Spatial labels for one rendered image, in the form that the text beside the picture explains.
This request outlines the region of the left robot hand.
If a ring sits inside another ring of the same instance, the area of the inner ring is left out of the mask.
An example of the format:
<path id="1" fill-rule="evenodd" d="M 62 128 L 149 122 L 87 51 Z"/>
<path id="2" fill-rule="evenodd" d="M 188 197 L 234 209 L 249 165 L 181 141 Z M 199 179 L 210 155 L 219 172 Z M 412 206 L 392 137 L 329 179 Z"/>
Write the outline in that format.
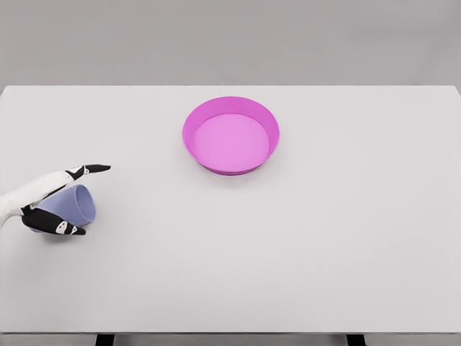
<path id="1" fill-rule="evenodd" d="M 60 192 L 86 174 L 111 169 L 106 164 L 87 164 L 45 174 L 20 187 L 0 195 L 0 229 L 12 217 L 18 216 L 22 223 L 46 234 L 83 236 L 86 230 L 50 211 L 39 208 L 39 204 Z"/>

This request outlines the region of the lavender plastic cup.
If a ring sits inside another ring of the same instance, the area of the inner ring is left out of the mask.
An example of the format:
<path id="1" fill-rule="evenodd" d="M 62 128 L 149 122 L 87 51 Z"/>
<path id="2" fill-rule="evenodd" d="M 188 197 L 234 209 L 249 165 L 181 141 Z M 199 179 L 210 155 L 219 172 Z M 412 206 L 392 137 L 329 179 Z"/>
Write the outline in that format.
<path id="1" fill-rule="evenodd" d="M 22 222 L 33 231 L 59 235 L 86 235 L 85 225 L 94 221 L 96 207 L 83 185 L 61 187 L 49 192 L 33 208 L 24 209 Z"/>

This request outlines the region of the magenta round plate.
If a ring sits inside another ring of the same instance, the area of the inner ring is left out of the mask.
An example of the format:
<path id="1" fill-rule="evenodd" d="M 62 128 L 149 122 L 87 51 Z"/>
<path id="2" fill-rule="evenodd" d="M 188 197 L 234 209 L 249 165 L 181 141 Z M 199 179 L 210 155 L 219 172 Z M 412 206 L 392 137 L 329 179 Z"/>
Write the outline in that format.
<path id="1" fill-rule="evenodd" d="M 238 96 L 203 102 L 182 128 L 189 155 L 209 171 L 227 176 L 258 169 L 277 150 L 280 137 L 279 123 L 267 107 Z"/>

